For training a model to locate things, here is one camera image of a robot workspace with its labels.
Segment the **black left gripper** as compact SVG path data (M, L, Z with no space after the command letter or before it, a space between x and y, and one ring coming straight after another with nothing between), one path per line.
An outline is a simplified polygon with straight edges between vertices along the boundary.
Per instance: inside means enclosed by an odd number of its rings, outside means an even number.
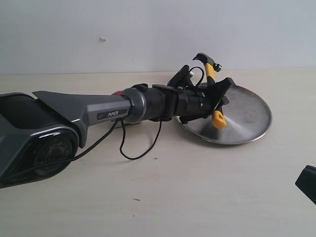
M214 110L222 111L222 107L229 104L226 93L232 86L235 86L232 78L216 82L212 77L207 77L207 94L184 90L179 94L180 122L205 119Z

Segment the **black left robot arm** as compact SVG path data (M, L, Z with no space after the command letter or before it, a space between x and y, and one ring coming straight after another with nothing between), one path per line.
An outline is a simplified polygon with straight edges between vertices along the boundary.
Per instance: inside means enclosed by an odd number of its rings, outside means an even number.
M228 104L231 78L192 84L137 84L112 95L36 91L0 96L0 186L36 182L63 171L81 157L88 128L144 120L182 123L216 115Z

